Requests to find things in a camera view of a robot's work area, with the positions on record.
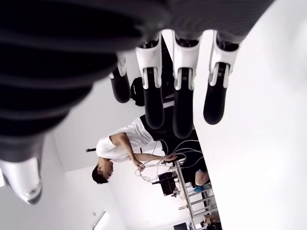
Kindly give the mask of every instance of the man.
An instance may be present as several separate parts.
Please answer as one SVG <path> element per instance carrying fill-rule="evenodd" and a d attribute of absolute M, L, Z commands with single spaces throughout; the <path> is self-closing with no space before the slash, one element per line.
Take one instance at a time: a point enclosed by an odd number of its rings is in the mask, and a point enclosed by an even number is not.
<path fill-rule="evenodd" d="M 179 139 L 175 136 L 173 132 L 173 107 L 165 108 L 165 121 L 161 128 L 151 129 L 145 119 L 145 115 L 138 117 L 130 125 L 121 128 L 106 138 L 100 139 L 97 147 L 96 153 L 99 157 L 98 164 L 94 168 L 92 177 L 95 182 L 98 184 L 107 183 L 108 179 L 113 173 L 113 161 L 132 161 L 132 163 L 140 169 L 144 170 L 142 162 L 147 161 L 149 158 L 151 160 L 161 160 L 165 156 L 156 156 L 148 153 L 140 153 L 140 148 L 146 146 L 147 144 L 164 140 L 162 146 L 163 151 L 170 154 L 174 149 L 184 140 L 197 139 L 195 130 L 192 132 L 190 137 L 186 139 Z M 201 150 L 199 142 L 193 141 L 192 143 L 186 142 L 183 145 L 180 145 L 180 148 L 193 148 Z M 188 155 L 185 165 L 182 167 L 188 167 L 193 165 L 202 154 L 196 153 L 187 153 Z M 165 161 L 173 161 L 177 156 L 169 156 L 165 158 Z M 195 180 L 190 178 L 190 173 L 188 169 L 184 169 L 185 182 L 186 180 L 191 180 L 196 185 L 203 185 L 209 180 L 209 175 L 206 169 L 204 160 L 200 160 L 194 167 L 191 167 L 193 175 L 195 175 Z"/>

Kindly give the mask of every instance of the metal rack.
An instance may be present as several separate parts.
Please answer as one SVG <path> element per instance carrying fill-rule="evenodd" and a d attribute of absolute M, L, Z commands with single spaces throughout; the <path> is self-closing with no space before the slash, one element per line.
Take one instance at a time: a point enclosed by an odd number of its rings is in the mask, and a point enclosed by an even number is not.
<path fill-rule="evenodd" d="M 175 167 L 176 167 L 176 172 L 177 172 L 178 182 L 179 182 L 179 185 L 180 185 L 180 188 L 181 188 L 181 192 L 183 193 L 184 198 L 185 198 L 185 200 L 187 202 L 187 205 L 183 206 L 183 207 L 180 207 L 179 210 L 187 208 L 188 211 L 189 211 L 189 217 L 190 217 L 190 220 L 191 220 L 191 223 L 193 225 L 194 230 L 204 230 L 207 227 L 202 227 L 202 228 L 198 228 L 198 229 L 196 228 L 196 225 L 195 225 L 195 222 L 194 222 L 194 218 L 200 217 L 200 216 L 203 216 L 203 215 L 207 215 L 207 214 L 209 214 L 211 212 L 217 211 L 217 207 L 213 208 L 213 209 L 210 209 L 210 206 L 206 206 L 203 209 L 194 211 L 192 206 L 195 205 L 195 204 L 204 202 L 204 201 L 208 201 L 211 198 L 213 198 L 214 195 L 206 197 L 206 198 L 203 198 L 203 199 L 200 199 L 200 200 L 197 200 L 197 201 L 194 201 L 194 202 L 190 201 L 190 197 L 195 196 L 197 194 L 205 193 L 206 191 L 210 190 L 211 188 L 204 189 L 203 191 L 199 191 L 199 192 L 196 192 L 196 193 L 193 193 L 193 194 L 189 195 L 187 187 L 186 187 L 186 184 L 185 184 L 184 179 L 183 179 L 182 171 L 180 169 L 180 164 L 179 164 L 178 161 L 175 162 Z"/>

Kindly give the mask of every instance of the white wall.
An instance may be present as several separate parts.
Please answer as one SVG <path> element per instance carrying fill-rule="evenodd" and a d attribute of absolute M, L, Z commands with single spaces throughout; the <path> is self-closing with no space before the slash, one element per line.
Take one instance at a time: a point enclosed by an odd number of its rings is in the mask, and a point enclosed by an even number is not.
<path fill-rule="evenodd" d="M 97 185 L 92 180 L 93 167 L 79 169 L 66 173 L 68 183 L 72 186 L 74 193 L 82 197 L 86 203 L 84 212 L 96 213 L 96 219 L 103 211 L 109 213 L 109 220 L 105 226 L 106 230 L 125 230 L 126 226 L 114 194 L 110 189 L 110 184 Z"/>
<path fill-rule="evenodd" d="M 135 52 L 126 56 L 127 75 L 132 84 L 140 76 Z M 143 115 L 143 107 L 135 105 L 132 99 L 125 104 L 116 101 L 109 77 L 97 82 L 90 95 L 54 131 L 56 145 L 64 170 L 71 171 L 97 163 L 95 152 L 100 138 L 131 123 Z"/>
<path fill-rule="evenodd" d="M 225 230 L 306 227 L 306 9 L 306 1 L 277 0 L 256 24 L 238 53 L 224 117 L 215 126 L 202 117 L 212 39 L 205 33 L 195 127 Z"/>
<path fill-rule="evenodd" d="M 98 213 L 109 206 L 116 206 L 112 197 L 104 198 L 95 192 L 77 191 L 73 186 L 75 178 L 64 176 L 50 136 L 44 145 L 42 178 L 43 194 L 35 206 L 29 206 L 18 199 L 9 188 L 0 188 L 1 230 L 91 230 L 97 219 L 92 211 Z M 93 206 L 89 199 L 95 199 L 101 206 Z M 110 220 L 109 224 L 114 226 L 111 229 L 124 230 L 120 214 L 116 215 L 117 218 Z"/>

